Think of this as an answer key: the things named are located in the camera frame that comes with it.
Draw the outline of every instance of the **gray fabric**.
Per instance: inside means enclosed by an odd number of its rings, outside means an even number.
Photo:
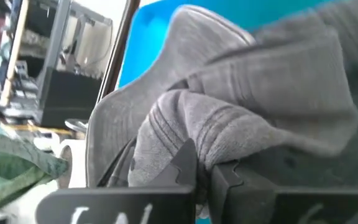
[[[96,185],[108,164],[137,130],[152,104],[209,58],[249,45],[252,37],[200,7],[179,8],[160,56],[140,78],[106,96],[92,112],[87,133],[87,181]]]
[[[229,57],[187,84],[163,94],[140,127],[131,186],[156,177],[188,138],[209,171],[272,146],[336,156],[357,128],[334,30]]]

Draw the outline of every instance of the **green fabric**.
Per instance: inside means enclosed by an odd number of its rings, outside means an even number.
[[[0,207],[32,187],[58,178],[67,169],[66,161],[29,142],[0,134]]]

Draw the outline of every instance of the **green cloth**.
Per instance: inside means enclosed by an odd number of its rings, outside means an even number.
[[[0,134],[0,207],[32,187],[60,177],[68,163],[38,150],[32,143]]]

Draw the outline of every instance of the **blue surface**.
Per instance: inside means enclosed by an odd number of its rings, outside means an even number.
[[[203,6],[252,31],[291,13],[328,0],[161,0],[140,8],[132,21],[119,87],[143,74],[157,58],[174,10],[182,4]],[[209,224],[209,220],[197,220]]]

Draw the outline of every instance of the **gray cloth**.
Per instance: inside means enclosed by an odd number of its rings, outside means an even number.
[[[177,9],[163,49],[151,68],[106,96],[92,112],[86,142],[88,185],[96,185],[111,159],[136,136],[162,93],[209,58],[252,41],[246,31],[206,9]]]
[[[255,152],[249,164],[278,184],[358,185],[358,133],[342,151],[358,121],[346,80],[358,106],[358,1],[254,35],[261,47],[226,55],[154,104],[137,135],[131,186],[153,179],[186,138],[196,141],[201,187],[214,164]]]

